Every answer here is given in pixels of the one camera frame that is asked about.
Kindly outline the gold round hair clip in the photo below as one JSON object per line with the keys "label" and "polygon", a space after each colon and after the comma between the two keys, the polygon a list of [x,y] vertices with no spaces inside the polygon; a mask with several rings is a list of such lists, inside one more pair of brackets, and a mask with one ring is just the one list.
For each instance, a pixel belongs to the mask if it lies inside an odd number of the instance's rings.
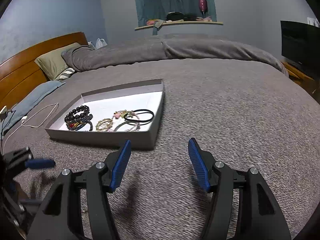
{"label": "gold round hair clip", "polygon": [[109,131],[113,126],[113,119],[106,118],[98,121],[95,126],[96,131],[98,132],[106,132]]}

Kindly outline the pink cord jewelry bundle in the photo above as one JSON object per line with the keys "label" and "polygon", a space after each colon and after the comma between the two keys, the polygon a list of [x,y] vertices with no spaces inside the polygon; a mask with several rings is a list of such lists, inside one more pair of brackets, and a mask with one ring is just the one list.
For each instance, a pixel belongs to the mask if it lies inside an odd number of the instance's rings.
{"label": "pink cord jewelry bundle", "polygon": [[116,111],[113,114],[113,118],[115,119],[119,119],[119,118],[133,118],[133,117],[137,117],[138,115],[134,112],[134,111],[127,111],[127,110],[121,110],[121,111]]}

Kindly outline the light blue blanket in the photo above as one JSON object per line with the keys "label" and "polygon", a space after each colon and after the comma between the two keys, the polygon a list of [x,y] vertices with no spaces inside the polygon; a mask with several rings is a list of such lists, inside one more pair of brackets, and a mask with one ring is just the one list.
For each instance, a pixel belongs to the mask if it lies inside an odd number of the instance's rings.
{"label": "light blue blanket", "polygon": [[21,102],[12,108],[1,122],[1,133],[5,135],[23,116],[26,116],[42,99],[63,85],[60,81],[48,81],[38,85]]}

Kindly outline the wooden headboard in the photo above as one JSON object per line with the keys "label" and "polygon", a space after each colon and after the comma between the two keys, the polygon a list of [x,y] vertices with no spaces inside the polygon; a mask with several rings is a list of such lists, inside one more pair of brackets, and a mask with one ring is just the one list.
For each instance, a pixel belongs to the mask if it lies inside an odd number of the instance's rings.
{"label": "wooden headboard", "polygon": [[12,56],[1,64],[1,107],[11,108],[23,100],[35,87],[49,79],[35,63],[42,54],[77,42],[86,45],[87,39],[83,32],[55,37]]}

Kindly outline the striped pillow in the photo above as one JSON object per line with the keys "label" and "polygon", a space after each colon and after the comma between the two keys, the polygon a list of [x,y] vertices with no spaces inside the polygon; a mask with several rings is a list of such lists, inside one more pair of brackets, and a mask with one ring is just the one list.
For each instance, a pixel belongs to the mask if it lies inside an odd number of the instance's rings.
{"label": "striped pillow", "polygon": [[59,81],[62,81],[62,80],[65,80],[65,79],[68,79],[70,78],[74,73],[75,73],[75,69],[73,68],[67,68],[65,69],[60,75],[59,77],[57,78]]}

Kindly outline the olive green pillow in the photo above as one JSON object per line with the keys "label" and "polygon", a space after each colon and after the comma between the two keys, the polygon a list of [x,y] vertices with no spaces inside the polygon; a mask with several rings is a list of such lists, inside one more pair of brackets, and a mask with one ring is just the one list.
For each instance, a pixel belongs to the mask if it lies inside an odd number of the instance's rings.
{"label": "olive green pillow", "polygon": [[78,48],[80,44],[73,43],[68,46],[52,50],[35,59],[35,63],[42,69],[49,80],[58,80],[59,75],[67,68],[70,68],[61,54],[72,48]]}

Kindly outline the grey cardboard tray box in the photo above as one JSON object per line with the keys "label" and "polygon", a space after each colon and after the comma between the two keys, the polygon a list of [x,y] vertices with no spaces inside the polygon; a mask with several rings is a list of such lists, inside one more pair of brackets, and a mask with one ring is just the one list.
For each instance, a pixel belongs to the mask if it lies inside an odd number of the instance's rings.
{"label": "grey cardboard tray box", "polygon": [[[63,107],[45,127],[53,140],[89,146],[118,146],[131,140],[132,148],[151,150],[155,146],[165,96],[161,79],[146,80],[85,92]],[[88,106],[93,116],[90,124],[78,131],[67,128],[65,117],[73,109]],[[134,111],[137,117],[113,118],[116,111]],[[109,131],[98,132],[98,121],[113,119]]]}

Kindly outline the white plastic bag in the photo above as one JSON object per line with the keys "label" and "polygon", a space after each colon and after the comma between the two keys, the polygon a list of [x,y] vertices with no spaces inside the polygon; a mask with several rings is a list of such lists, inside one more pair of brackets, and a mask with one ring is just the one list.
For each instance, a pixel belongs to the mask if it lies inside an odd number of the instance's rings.
{"label": "white plastic bag", "polygon": [[95,44],[95,48],[99,49],[107,46],[107,42],[103,38],[98,38]]}

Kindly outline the wooden tv stand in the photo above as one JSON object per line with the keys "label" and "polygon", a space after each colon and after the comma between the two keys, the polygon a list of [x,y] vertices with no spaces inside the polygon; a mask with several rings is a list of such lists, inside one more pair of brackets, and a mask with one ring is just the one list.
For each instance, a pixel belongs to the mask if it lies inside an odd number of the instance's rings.
{"label": "wooden tv stand", "polygon": [[286,70],[289,73],[289,78],[302,87],[308,94],[311,96],[315,95],[315,92],[317,89],[319,89],[319,82],[314,80],[313,78],[307,76],[300,70],[298,70],[296,67],[292,66],[291,64],[287,62],[281,62],[283,66],[286,68]]}

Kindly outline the grey duvet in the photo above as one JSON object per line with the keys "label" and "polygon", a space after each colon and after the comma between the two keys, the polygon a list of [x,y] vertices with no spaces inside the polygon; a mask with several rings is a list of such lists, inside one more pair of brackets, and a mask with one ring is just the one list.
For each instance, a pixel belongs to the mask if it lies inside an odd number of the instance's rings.
{"label": "grey duvet", "polygon": [[257,61],[288,74],[278,59],[262,49],[206,34],[155,35],[99,49],[83,45],[67,49],[61,56],[77,72],[137,62],[209,58]]}

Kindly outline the black television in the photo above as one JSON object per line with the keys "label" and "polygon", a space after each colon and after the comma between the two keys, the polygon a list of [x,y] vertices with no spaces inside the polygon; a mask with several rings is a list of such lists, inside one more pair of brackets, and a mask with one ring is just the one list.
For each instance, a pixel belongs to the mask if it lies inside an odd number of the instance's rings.
{"label": "black television", "polygon": [[281,55],[302,71],[319,76],[319,27],[281,21]]}

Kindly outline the black clothes on sill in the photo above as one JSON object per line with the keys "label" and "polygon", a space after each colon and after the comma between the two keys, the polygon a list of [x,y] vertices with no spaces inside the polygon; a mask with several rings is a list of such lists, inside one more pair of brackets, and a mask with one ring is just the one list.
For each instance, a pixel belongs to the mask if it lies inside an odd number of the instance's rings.
{"label": "black clothes on sill", "polygon": [[166,21],[196,21],[197,15],[183,14],[181,12],[169,12],[166,16]]}

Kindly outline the wooden window sill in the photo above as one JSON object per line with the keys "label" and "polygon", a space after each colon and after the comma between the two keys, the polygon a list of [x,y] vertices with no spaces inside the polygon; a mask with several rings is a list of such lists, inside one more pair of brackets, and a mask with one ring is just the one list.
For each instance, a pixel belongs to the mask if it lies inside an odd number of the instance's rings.
{"label": "wooden window sill", "polygon": [[[223,22],[205,22],[205,21],[174,21],[174,22],[164,22],[161,27],[164,26],[171,26],[171,25],[186,25],[186,24],[195,24],[195,25],[200,25],[200,24],[212,24],[212,25],[223,25]],[[143,30],[143,29],[148,29],[148,28],[153,28],[153,25],[144,25],[141,27],[136,27],[135,31],[138,30]]]}

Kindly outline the pink balloon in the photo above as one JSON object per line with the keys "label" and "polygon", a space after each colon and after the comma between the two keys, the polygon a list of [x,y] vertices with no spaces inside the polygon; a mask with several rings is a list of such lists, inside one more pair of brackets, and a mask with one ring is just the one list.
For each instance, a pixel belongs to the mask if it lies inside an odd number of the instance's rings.
{"label": "pink balloon", "polygon": [[203,18],[205,18],[205,14],[207,11],[207,1],[206,0],[199,0],[199,10],[202,13]]}

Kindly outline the white wall hooks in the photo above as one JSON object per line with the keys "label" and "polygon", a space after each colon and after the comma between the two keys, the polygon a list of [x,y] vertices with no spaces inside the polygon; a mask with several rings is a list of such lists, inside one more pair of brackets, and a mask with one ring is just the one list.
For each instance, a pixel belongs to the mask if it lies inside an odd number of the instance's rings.
{"label": "white wall hooks", "polygon": [[307,18],[307,23],[308,23],[309,25],[312,25],[312,26],[317,27],[317,28],[320,27],[320,23],[319,23],[319,21],[318,21],[316,18],[308,17],[308,18]]}

